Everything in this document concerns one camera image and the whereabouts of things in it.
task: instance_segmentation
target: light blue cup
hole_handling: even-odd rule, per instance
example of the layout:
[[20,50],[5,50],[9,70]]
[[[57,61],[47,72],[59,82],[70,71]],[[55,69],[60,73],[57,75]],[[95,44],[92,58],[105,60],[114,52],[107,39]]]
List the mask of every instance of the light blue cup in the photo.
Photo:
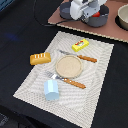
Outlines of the light blue cup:
[[56,80],[48,80],[44,83],[44,94],[46,100],[59,99],[58,84]]

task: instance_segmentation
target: beige plate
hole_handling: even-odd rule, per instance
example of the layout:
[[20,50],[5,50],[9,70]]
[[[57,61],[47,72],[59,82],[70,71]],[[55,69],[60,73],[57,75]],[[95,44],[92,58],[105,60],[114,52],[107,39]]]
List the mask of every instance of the beige plate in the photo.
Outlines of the beige plate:
[[83,70],[82,61],[73,55],[66,55],[56,63],[56,72],[64,78],[75,78]]

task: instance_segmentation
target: white placemat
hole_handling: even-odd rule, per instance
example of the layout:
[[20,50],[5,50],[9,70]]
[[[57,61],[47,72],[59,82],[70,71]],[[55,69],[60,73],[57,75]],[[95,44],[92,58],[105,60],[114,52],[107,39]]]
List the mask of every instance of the white placemat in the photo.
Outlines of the white placemat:
[[34,66],[20,88],[15,92],[14,97],[80,127],[90,128],[114,45],[86,38],[89,41],[89,46],[78,51],[77,54],[96,58],[98,61],[92,63],[82,60],[84,70],[79,77],[73,79],[85,84],[85,89],[57,80],[60,98],[56,101],[46,101],[43,89],[43,83],[50,79],[44,75],[44,71],[56,73],[56,61],[65,56],[56,49],[76,53],[71,49],[71,46],[83,38],[85,37],[59,31],[46,49],[46,52],[51,53],[52,62]]

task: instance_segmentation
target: fork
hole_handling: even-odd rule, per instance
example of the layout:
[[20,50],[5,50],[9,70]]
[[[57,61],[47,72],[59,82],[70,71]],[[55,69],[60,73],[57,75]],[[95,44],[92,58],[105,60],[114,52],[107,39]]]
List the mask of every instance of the fork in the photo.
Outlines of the fork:
[[49,78],[52,78],[52,79],[59,79],[59,80],[62,80],[68,84],[71,84],[71,85],[74,85],[76,87],[79,87],[79,88],[86,88],[86,86],[84,84],[81,84],[81,83],[78,83],[78,82],[75,82],[73,80],[70,80],[70,79],[67,79],[67,78],[62,78],[52,72],[49,72],[49,71],[45,71],[45,75],[47,75]]

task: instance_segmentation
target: dark background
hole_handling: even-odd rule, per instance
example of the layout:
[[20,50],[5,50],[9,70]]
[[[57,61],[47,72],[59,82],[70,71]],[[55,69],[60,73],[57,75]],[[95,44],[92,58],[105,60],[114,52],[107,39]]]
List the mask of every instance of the dark background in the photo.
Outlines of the dark background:
[[[61,2],[37,0],[36,16],[40,22],[47,24]],[[33,68],[30,55],[43,53],[57,32],[62,31],[114,44],[91,128],[128,128],[128,44],[58,26],[41,26],[33,18],[33,4],[33,0],[15,0],[0,12],[0,113],[11,117],[7,110],[16,112],[52,128],[79,128],[13,97]]]

